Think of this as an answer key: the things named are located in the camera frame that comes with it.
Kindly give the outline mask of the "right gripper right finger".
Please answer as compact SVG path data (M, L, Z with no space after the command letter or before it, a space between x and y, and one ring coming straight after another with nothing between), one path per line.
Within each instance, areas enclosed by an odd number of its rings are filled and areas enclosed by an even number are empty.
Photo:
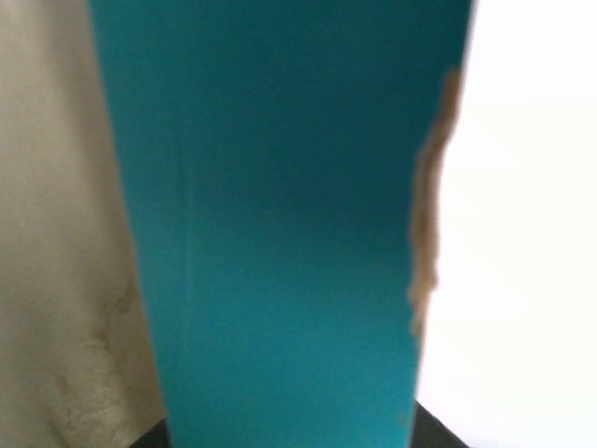
M412 448L466 448L466 444L417 401Z

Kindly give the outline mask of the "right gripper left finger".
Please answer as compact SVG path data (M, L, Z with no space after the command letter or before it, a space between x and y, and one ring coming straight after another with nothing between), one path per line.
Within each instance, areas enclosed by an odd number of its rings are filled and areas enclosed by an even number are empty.
M134 448L171 448L170 434L164 419L134 442Z

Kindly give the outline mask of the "teal wooden photo frame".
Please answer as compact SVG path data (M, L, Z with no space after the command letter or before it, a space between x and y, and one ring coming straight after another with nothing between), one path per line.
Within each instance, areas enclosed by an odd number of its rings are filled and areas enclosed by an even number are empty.
M176 447L405 447L416 154L467 1L93 1Z

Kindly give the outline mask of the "white passe-partout mat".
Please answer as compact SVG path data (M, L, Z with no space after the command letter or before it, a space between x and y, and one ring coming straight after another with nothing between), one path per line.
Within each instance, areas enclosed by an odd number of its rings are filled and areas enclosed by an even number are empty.
M420 402L475 447L596 443L596 5L479 1Z

